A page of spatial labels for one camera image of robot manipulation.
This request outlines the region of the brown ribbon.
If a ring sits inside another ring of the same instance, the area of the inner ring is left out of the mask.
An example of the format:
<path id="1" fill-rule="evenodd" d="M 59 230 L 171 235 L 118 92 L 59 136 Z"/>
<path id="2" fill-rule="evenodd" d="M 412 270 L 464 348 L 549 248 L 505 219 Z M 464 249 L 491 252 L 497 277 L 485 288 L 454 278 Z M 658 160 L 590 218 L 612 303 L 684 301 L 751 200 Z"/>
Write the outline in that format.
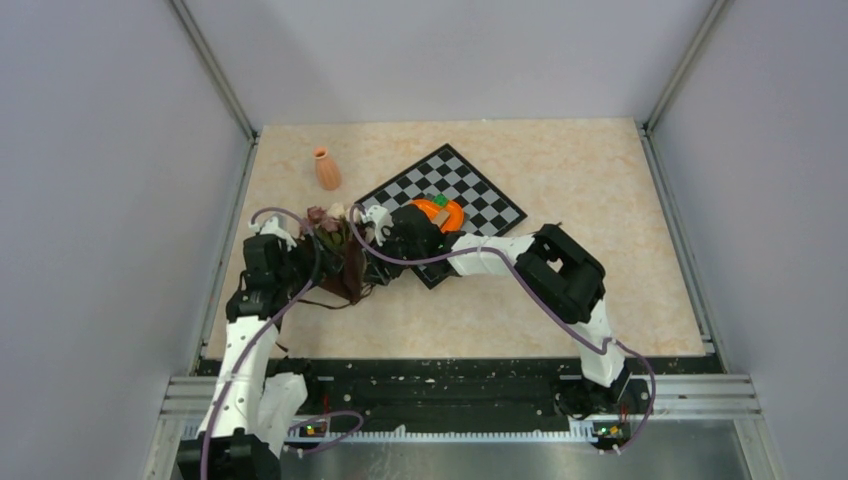
<path id="1" fill-rule="evenodd" d="M 435 259 L 432 259 L 432 260 L 427 259 L 427 260 L 422 260 L 422 261 L 397 260 L 397 259 L 394 259 L 394 258 L 387 256 L 387 238 L 386 238 L 383 246 L 378 246 L 377 243 L 374 241 L 374 239 L 371 240 L 371 241 L 367 241 L 366 240 L 365 225 L 362 224 L 362 223 L 360 223 L 360 225 L 363 229 L 363 234 L 354 233 L 354 238 L 360 244 L 361 250 L 362 250 L 362 252 L 364 254 L 364 258 L 366 260 L 365 273 L 364 273 L 366 296 L 364 298 L 366 298 L 370 294 L 370 292 L 374 288 L 374 286 L 389 284 L 393 279 L 399 277 L 401 275 L 401 273 L 404 271 L 404 269 L 406 269 L 406 268 L 412 268 L 413 266 L 427 265 L 427 264 L 436 263 L 436 262 L 439 262 L 439 261 L 442 261 L 442 260 L 455 259 L 457 257 L 469 254 L 471 252 L 470 249 L 460 250 L 458 248 L 460 240 L 463 239 L 465 237 L 465 235 L 463 233 L 461 233 L 460 231 L 457 231 L 457 233 L 458 233 L 457 242 L 454 244 L 451 251 L 449 253 L 447 253 L 442 259 L 435 258 Z M 536 240 L 536 237 L 533 234 L 531 234 L 531 235 L 533 236 L 533 243 L 534 243 L 534 241 Z M 501 251 L 497 248 L 486 248 L 485 250 L 489 253 L 493 253 L 493 254 L 497 255 L 504 262 L 505 266 L 509 270 L 508 274 L 515 271 L 515 264 L 516 264 L 517 261 L 514 264 L 512 264 L 509 261 L 509 259 L 507 258 L 507 256 L 504 254 L 503 251 Z M 319 307 L 329 309 L 329 310 L 340 310 L 340 309 L 350 307 L 350 306 L 346 305 L 345 300 L 344 300 L 344 303 L 341 304 L 341 305 L 330 305 L 330 304 L 320 303 L 320 302 L 313 301 L 313 300 L 307 300 L 305 303 L 307 305 L 319 306 Z"/>

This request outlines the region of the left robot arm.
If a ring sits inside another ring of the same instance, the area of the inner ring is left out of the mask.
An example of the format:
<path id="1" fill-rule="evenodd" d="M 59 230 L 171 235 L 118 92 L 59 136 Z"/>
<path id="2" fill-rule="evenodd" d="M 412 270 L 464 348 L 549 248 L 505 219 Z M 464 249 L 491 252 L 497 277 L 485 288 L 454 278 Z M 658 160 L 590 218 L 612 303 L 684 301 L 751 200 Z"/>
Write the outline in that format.
<path id="1" fill-rule="evenodd" d="M 319 404 L 320 386 L 293 373 L 266 375 L 280 332 L 277 314 L 311 287 L 313 263 L 282 232 L 243 243 L 245 267 L 227 301 L 225 354 L 210 406 L 195 438 L 181 441 L 176 464 L 185 479 L 278 479 L 294 414 Z"/>

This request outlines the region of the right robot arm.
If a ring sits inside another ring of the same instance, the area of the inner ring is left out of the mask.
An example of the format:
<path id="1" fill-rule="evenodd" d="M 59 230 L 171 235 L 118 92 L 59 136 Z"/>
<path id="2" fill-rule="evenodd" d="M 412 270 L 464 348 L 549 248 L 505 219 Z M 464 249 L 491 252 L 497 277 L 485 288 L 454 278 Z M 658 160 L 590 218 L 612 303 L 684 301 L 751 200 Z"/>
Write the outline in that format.
<path id="1" fill-rule="evenodd" d="M 447 276 L 513 276 L 540 308 L 577 342 L 589 404 L 612 412 L 627 397 L 630 373 L 614 344 L 604 301 L 601 263 L 555 224 L 518 237 L 444 232 L 418 207 L 369 210 L 389 274 L 406 266 L 432 267 Z"/>

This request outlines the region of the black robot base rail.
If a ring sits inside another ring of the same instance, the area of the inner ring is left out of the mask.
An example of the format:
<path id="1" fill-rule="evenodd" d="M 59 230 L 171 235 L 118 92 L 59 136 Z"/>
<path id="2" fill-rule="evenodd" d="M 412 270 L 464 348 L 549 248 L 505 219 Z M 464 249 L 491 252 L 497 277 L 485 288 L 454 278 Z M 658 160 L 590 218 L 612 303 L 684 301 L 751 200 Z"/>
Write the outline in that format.
<path id="1" fill-rule="evenodd" d="M 274 359 L 261 378 L 301 374 L 302 415 L 353 410 L 363 432 L 518 433 L 566 430 L 592 413 L 635 420 L 648 405 L 647 370 L 632 377 L 617 404 L 582 379 L 574 358 Z"/>

